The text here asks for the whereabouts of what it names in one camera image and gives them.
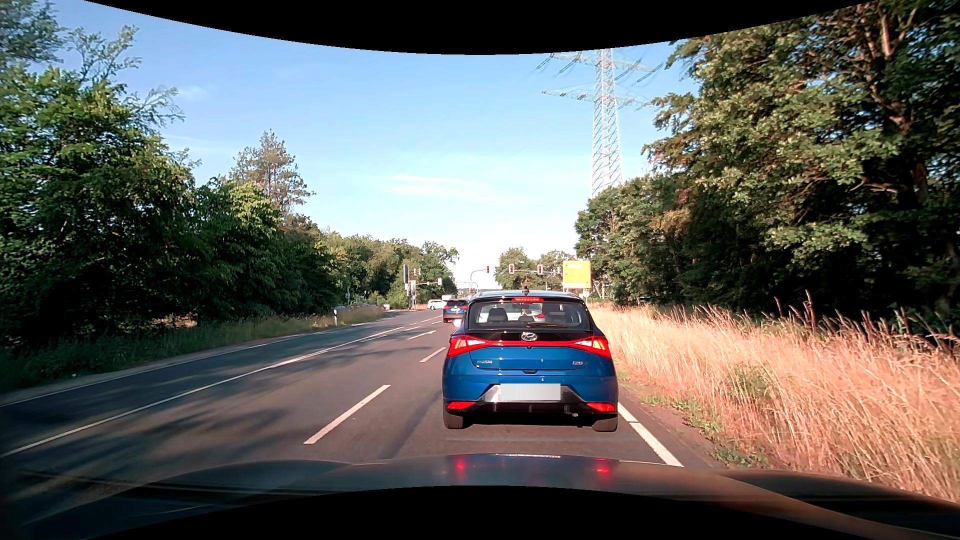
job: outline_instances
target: power line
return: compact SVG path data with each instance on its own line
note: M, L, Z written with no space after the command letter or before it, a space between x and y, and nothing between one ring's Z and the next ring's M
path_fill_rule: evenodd
M552 59L566 60L568 64L560 70L564 73L574 63L592 65L596 69L593 89L573 88L569 90L546 90L545 94L570 97L579 101L589 99L593 102L593 166L590 178L590 198L607 187L623 183L623 171L620 159L620 140L617 111L636 105L644 106L642 98L616 92L616 82L631 71L647 71L648 73L636 82L643 81L660 67L647 67L640 61L632 61L618 55L614 49L598 49L595 51L578 51L575 54L551 53L537 69L542 69ZM622 69L616 77L613 71Z

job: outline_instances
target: rear windshield wiper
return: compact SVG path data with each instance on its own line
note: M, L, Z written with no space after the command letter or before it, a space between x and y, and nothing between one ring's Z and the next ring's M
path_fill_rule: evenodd
M555 323L538 323L538 322L536 322L536 321L535 321L535 322L532 322L532 323L527 323L527 328L530 328L530 327L540 327L540 328L569 328L568 325L558 325L558 324L555 324Z

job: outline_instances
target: car tire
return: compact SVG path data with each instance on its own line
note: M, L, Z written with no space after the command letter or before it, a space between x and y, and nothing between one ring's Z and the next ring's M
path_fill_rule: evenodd
M617 416L613 418L599 418L593 422L594 431L610 432L616 431L616 420Z
M459 414L446 412L444 406L444 427L448 430L462 430L468 425L467 419Z

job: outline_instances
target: car hood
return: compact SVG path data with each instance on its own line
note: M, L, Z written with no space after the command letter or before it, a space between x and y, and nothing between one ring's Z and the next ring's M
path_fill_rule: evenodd
M115 484L103 479L71 479ZM254 503L405 487L537 486L714 503L821 527L876 525L956 534L960 505L861 481L782 471L698 471L657 463L546 454L456 454L350 464L316 460L238 463L126 489L25 524L25 537L74 540Z

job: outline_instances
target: rear window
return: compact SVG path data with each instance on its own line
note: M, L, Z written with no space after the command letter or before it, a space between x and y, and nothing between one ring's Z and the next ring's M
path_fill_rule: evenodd
M467 314L468 327L474 329L565 328L588 330L589 317L576 302L511 302L491 300L474 302Z

